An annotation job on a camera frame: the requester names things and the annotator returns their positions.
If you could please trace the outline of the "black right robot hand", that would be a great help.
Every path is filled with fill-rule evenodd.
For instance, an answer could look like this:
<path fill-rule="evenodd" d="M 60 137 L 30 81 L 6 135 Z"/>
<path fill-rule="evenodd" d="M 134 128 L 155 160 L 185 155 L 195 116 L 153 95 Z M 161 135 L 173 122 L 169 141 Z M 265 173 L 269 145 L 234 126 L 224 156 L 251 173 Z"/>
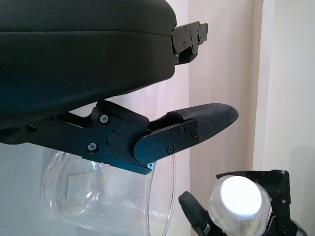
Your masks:
<path fill-rule="evenodd" d="M 289 172 L 236 171 L 216 175 L 218 180 L 225 176 L 241 176 L 253 180 L 266 190 L 271 198 L 271 219 L 268 221 L 264 236 L 306 236 L 306 231 L 290 219 L 290 182 Z M 179 204 L 193 230 L 199 236 L 225 236 L 222 228 L 210 219 L 208 211 L 188 191 L 179 196 Z"/>

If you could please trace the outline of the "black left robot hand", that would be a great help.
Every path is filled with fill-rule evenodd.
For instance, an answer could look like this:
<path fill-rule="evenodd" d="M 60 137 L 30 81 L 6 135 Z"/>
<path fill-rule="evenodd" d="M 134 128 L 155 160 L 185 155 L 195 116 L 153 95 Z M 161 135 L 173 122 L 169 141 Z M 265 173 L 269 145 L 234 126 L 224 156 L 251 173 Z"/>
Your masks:
<path fill-rule="evenodd" d="M 3 0 L 0 141 L 31 143 L 146 175 L 238 119 L 220 103 L 149 121 L 109 101 L 170 79 L 208 25 L 177 25 L 164 0 Z"/>

